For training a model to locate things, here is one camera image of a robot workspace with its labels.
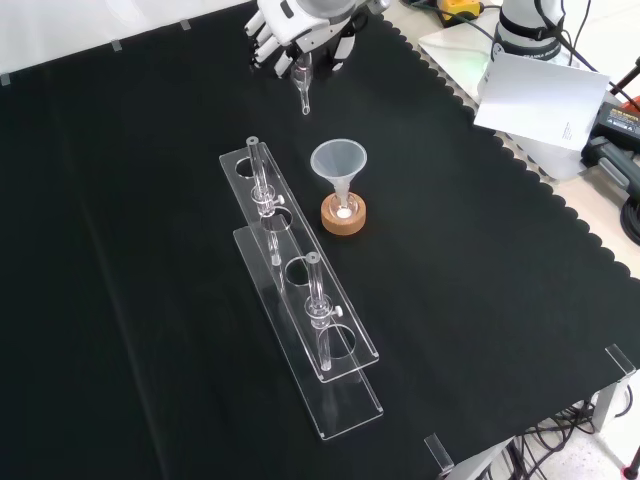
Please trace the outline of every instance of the yellow device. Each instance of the yellow device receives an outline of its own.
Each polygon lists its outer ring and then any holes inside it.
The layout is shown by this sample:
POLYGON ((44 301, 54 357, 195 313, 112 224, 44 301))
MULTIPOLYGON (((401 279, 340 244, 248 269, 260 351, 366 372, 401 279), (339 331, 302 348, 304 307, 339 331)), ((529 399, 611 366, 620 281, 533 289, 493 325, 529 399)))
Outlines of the yellow device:
MULTIPOLYGON (((482 13, 482 5, 479 0, 434 0, 433 6, 438 7, 447 12, 458 14, 467 20, 475 20, 482 13)), ((456 20, 451 15, 437 12, 443 27, 452 27, 458 25, 459 20, 456 20)))

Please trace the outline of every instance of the robot finger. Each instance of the robot finger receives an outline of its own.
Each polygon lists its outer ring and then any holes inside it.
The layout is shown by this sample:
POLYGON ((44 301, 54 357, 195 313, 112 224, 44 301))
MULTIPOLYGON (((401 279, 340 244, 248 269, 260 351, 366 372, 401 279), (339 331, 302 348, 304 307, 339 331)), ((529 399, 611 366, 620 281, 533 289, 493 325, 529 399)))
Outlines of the robot finger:
POLYGON ((293 62, 293 58, 290 57, 286 51, 282 52, 282 55, 276 62, 275 67, 273 67, 273 69, 276 72, 276 75, 278 75, 278 78, 282 78, 282 76, 286 73, 286 71, 289 70, 289 67, 291 66, 292 62, 293 62))
POLYGON ((333 56, 333 60, 335 62, 333 66, 334 72, 337 72, 338 70, 340 70, 340 68, 342 68, 342 64, 353 51, 355 43, 355 34, 340 38, 340 43, 338 43, 338 48, 336 49, 336 53, 333 56))
POLYGON ((253 37, 262 25, 264 25, 264 15, 262 15, 262 12, 258 10, 258 12, 251 17, 251 20, 249 20, 244 26, 244 31, 247 33, 248 37, 253 37))
POLYGON ((260 33, 256 37, 256 42, 258 43, 258 46, 261 47, 270 36, 271 36, 271 29, 269 28, 269 25, 265 25, 264 28, 260 30, 260 33))
POLYGON ((264 44, 256 50, 255 60, 258 64, 264 63, 269 56, 280 46, 276 37, 271 36, 264 44))

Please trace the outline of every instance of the cable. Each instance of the cable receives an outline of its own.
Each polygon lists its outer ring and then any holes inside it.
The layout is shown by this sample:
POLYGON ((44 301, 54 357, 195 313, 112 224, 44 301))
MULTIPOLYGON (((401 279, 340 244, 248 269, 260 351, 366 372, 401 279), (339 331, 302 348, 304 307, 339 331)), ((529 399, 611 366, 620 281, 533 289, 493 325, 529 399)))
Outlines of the cable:
MULTIPOLYGON (((527 451, 529 452, 529 455, 531 456, 531 460, 533 461, 533 464, 535 465, 536 457, 533 456, 533 452, 531 451, 531 448, 529 448, 529 444, 527 443, 527 439, 525 438, 525 435, 522 436, 522 444, 525 447, 527 447, 527 451)), ((547 478, 547 476, 542 472, 541 469, 538 469, 538 472, 540 472, 540 475, 542 475, 542 478, 544 478, 544 480, 549 480, 547 478)))
POLYGON ((576 417, 575 417, 575 421, 571 422, 571 427, 569 429, 569 433, 567 433, 567 435, 562 435, 562 442, 560 442, 555 448, 553 448, 552 450, 550 450, 549 452, 547 452, 544 457, 542 457, 540 459, 540 461, 538 462, 534 462, 533 464, 533 468, 531 470, 529 470, 529 473, 524 477, 524 480, 529 480, 533 474, 535 473, 536 470, 540 470, 540 466, 545 462, 545 460, 547 460, 551 455, 553 455, 556 452, 561 451, 562 449, 564 449, 564 447, 567 445, 567 442, 569 441, 569 439, 571 438, 571 435, 573 434, 577 422, 579 422, 580 420, 582 420, 583 415, 585 413, 585 411, 587 410, 587 408, 589 408, 589 405, 591 405, 591 399, 585 400, 584 403, 582 404, 582 407, 580 408, 579 412, 577 413, 576 417))
POLYGON ((636 65, 616 84, 616 86, 618 88, 624 88, 633 82, 638 75, 640 75, 640 57, 636 60, 636 65))
POLYGON ((640 245, 640 205, 629 197, 620 212, 620 223, 624 233, 635 243, 640 245))
POLYGON ((589 10, 591 10, 591 0, 587 0, 587 9, 584 12, 584 17, 582 18, 582 23, 580 24, 580 28, 578 29, 578 33, 576 34, 576 41, 573 44, 573 49, 578 48, 578 40, 580 39, 580 34, 582 33, 582 29, 584 28, 584 24, 587 23, 587 18, 589 18, 589 10))
POLYGON ((629 385, 627 385, 627 391, 629 392, 629 404, 627 405, 627 408, 617 414, 614 418, 624 417, 627 413, 629 413, 631 407, 633 407, 633 391, 631 390, 631 387, 629 385))
MULTIPOLYGON (((576 58, 578 60, 580 60, 582 63, 584 63, 585 66, 589 70, 591 70, 592 72, 597 72, 598 70, 596 70, 596 68, 593 65, 591 65, 582 55, 580 55, 580 53, 575 48, 573 48, 573 45, 571 45, 569 42, 567 42, 567 40, 562 36, 562 32, 560 32, 560 33, 557 32, 557 27, 558 26, 555 23, 553 23, 549 19, 549 17, 547 17, 544 14, 544 11, 542 10, 542 2, 541 2, 541 0, 534 0, 534 3, 535 3, 536 10, 537 10, 538 14, 540 15, 540 17, 542 17, 542 20, 544 20, 544 23, 547 26, 547 28, 553 29, 553 30, 556 31, 555 37, 562 44, 562 46, 564 48, 566 48, 567 50, 569 50, 569 52, 573 53, 576 56, 576 58)), ((613 82, 609 82, 609 85, 611 85, 613 87, 613 89, 611 90, 611 93, 613 93, 614 95, 619 93, 624 98, 626 98, 631 105, 633 105, 635 108, 637 108, 640 111, 640 105, 633 98, 631 98, 629 95, 627 95, 627 93, 624 90, 619 88, 613 82)))
POLYGON ((524 465, 522 452, 518 450, 515 439, 511 440, 509 445, 507 445, 507 453, 513 465, 513 473, 511 474, 510 480, 519 480, 527 473, 527 467, 524 465))
POLYGON ((491 470, 491 464, 487 468, 485 468, 480 475, 476 478, 476 480, 485 480, 485 477, 489 474, 489 470, 491 470))
MULTIPOLYGON (((568 30, 562 30, 562 33, 566 33, 567 34, 567 38, 569 39, 569 43, 573 43, 571 41, 571 34, 569 33, 568 30)), ((571 54, 571 56, 569 57, 569 67, 571 66, 571 64, 573 63, 573 53, 571 54)))
POLYGON ((489 32, 487 32, 484 28, 479 27, 478 25, 473 23, 471 20, 469 20, 467 18, 464 18, 462 15, 458 15, 457 13, 447 12, 446 10, 442 10, 442 9, 440 9, 438 7, 432 7, 431 5, 426 5, 424 3, 426 1, 428 1, 428 0, 418 0, 417 2, 409 3, 409 5, 412 6, 412 7, 421 8, 423 10, 433 10, 434 12, 440 12, 440 13, 442 13, 444 15, 451 15, 456 20, 459 20, 462 23, 466 23, 468 25, 471 25, 473 28, 475 28, 480 33, 482 33, 485 37, 487 37, 489 40, 491 40, 491 42, 495 42, 496 41, 496 39, 493 38, 493 36, 489 32))

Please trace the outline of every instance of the acrylic stand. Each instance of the acrylic stand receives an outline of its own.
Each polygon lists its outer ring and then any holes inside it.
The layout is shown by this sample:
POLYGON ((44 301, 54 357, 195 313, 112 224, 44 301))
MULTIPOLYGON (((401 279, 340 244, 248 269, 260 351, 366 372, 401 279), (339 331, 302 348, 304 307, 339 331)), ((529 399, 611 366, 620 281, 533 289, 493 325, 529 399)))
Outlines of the acrylic stand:
POLYGON ((220 163, 248 224, 233 235, 320 437, 381 416, 362 371, 378 352, 266 145, 250 137, 220 163))

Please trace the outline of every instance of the test tube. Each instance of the test tube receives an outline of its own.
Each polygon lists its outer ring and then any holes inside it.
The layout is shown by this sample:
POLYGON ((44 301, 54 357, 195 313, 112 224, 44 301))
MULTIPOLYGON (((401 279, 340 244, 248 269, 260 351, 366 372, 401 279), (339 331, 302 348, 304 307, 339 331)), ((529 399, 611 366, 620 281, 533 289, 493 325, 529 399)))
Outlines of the test tube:
POLYGON ((318 252, 309 252, 307 254, 307 264, 309 265, 309 291, 311 294, 311 308, 321 311, 326 308, 327 303, 324 298, 322 288, 322 270, 320 263, 320 255, 318 252))
POLYGON ((249 160, 251 162, 251 171, 253 179, 256 182, 256 198, 261 200, 269 193, 269 185, 267 177, 264 173, 264 164, 260 156, 258 147, 258 137, 247 138, 247 149, 249 150, 249 160))
POLYGON ((269 253, 271 254, 271 265, 279 267, 282 263, 280 258, 280 250, 278 249, 278 235, 276 232, 267 232, 267 243, 269 244, 269 253))
POLYGON ((318 338, 318 357, 320 368, 325 372, 331 370, 331 350, 329 346, 329 329, 316 330, 318 338))

